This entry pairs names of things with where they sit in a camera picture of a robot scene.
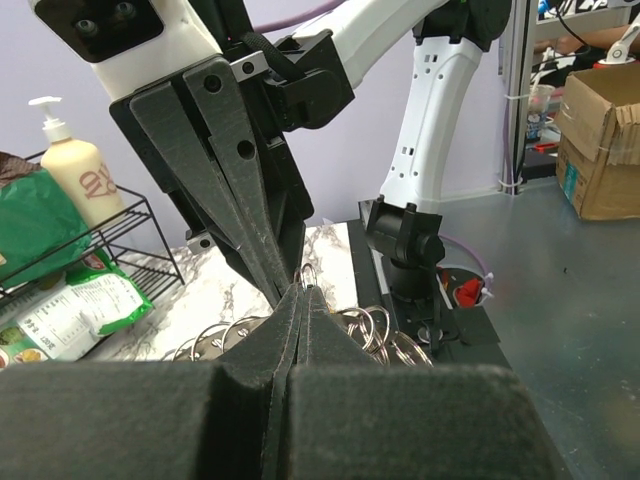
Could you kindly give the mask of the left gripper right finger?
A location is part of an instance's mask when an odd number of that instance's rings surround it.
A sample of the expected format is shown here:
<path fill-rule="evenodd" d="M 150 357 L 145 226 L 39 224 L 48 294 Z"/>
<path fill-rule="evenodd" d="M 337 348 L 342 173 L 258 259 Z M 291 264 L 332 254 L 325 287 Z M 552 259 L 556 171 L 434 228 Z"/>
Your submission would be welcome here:
<path fill-rule="evenodd" d="M 296 321 L 318 288 L 297 291 Z M 284 391 L 279 479 L 561 479 L 526 387 L 495 365 L 381 366 L 298 352 Z"/>

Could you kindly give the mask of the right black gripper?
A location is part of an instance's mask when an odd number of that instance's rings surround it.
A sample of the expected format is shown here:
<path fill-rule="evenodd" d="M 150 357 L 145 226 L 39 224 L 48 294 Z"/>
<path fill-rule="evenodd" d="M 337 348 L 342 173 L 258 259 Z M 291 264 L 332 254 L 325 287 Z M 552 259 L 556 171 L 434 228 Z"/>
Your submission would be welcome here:
<path fill-rule="evenodd" d="M 213 55 L 113 102 L 109 111 L 195 233 L 271 306 L 288 288 L 314 212 L 270 109 L 263 52 Z"/>

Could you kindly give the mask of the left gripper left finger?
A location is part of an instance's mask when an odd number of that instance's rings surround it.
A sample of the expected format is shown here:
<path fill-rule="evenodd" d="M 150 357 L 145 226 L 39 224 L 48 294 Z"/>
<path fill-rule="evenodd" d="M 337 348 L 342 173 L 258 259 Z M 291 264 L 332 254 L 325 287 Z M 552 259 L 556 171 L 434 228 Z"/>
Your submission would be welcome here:
<path fill-rule="evenodd" d="M 1 376 L 5 479 L 288 479 L 303 291 L 200 362 L 47 362 Z"/>

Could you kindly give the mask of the metal keyring holder with rings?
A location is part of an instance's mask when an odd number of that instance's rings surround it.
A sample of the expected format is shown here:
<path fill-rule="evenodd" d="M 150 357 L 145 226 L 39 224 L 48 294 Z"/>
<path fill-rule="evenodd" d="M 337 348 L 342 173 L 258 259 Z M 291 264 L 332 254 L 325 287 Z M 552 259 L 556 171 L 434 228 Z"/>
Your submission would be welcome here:
<path fill-rule="evenodd" d="M 214 360 L 255 333 L 268 318 L 249 315 L 205 327 L 200 333 L 167 352 L 166 361 Z M 329 303 L 309 304 L 300 311 L 298 352 L 307 363 L 328 352 L 330 360 L 353 354 L 378 365 L 432 368 L 435 362 L 407 334 L 392 325 L 390 312 L 381 305 L 335 309 Z"/>

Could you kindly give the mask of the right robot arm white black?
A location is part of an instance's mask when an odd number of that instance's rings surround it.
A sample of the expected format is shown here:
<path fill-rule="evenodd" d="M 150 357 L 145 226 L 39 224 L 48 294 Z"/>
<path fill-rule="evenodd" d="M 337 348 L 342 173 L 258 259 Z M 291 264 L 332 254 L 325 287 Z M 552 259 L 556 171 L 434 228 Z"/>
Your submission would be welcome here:
<path fill-rule="evenodd" d="M 285 134 L 326 126 L 366 72 L 413 35 L 402 124 L 370 132 L 389 156 L 369 221 L 371 247 L 397 266 L 443 257 L 440 195 L 462 102 L 504 32 L 508 1 L 347 1 L 271 43 L 240 1 L 187 1 L 181 36 L 137 61 L 138 87 L 110 113 L 188 225 L 209 229 L 229 265 L 271 305 L 301 260 L 313 206 Z M 162 67 L 170 50 L 178 64 Z"/>

